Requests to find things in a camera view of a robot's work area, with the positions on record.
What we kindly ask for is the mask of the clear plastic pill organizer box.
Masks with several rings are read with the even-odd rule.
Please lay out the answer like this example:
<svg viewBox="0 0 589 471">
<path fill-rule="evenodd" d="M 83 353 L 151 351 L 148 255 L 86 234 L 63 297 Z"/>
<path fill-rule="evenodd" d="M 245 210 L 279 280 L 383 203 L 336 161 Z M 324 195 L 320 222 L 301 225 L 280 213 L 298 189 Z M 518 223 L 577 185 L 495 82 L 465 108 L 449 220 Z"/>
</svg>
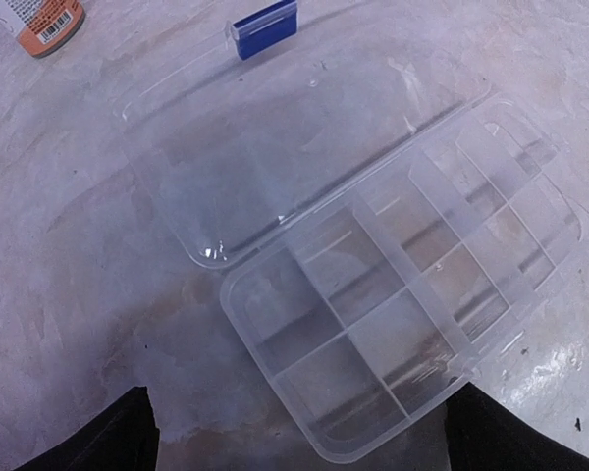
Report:
<svg viewBox="0 0 589 471">
<path fill-rule="evenodd" d="M 401 1 L 250 1 L 114 108 L 127 155 L 311 446 L 353 463 L 462 388 L 581 225 L 554 135 Z"/>
</svg>

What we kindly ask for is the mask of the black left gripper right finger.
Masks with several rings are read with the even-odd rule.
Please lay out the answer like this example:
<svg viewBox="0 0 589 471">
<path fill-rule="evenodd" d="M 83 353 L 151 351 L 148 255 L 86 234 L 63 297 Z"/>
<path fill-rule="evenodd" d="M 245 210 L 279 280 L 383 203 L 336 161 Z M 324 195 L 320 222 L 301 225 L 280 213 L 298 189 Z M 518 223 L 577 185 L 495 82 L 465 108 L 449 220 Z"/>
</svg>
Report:
<svg viewBox="0 0 589 471">
<path fill-rule="evenodd" d="M 453 470 L 589 470 L 589 458 L 530 427 L 471 383 L 446 400 Z"/>
</svg>

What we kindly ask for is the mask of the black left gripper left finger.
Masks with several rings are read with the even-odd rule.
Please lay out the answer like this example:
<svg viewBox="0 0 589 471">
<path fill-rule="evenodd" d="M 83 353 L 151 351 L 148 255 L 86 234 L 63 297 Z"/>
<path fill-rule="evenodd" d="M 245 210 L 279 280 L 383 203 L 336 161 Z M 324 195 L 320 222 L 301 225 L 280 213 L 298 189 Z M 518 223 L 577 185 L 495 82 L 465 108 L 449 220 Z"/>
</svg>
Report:
<svg viewBox="0 0 589 471">
<path fill-rule="evenodd" d="M 133 387 L 22 470 L 154 470 L 158 427 L 146 387 Z"/>
</svg>

